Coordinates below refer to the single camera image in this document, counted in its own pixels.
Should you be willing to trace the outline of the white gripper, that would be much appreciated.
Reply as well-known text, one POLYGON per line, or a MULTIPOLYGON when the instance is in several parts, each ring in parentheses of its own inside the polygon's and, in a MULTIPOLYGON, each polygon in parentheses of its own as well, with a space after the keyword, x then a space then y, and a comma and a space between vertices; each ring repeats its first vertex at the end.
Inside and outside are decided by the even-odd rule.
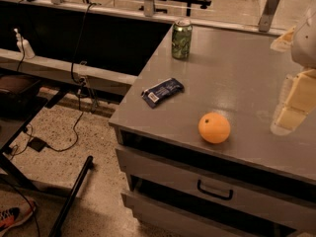
POLYGON ((296 26, 275 39, 271 49, 286 52, 304 68, 293 76, 288 74, 280 89, 278 104, 271 124, 275 135, 294 132, 316 108, 316 3, 306 10, 296 26))

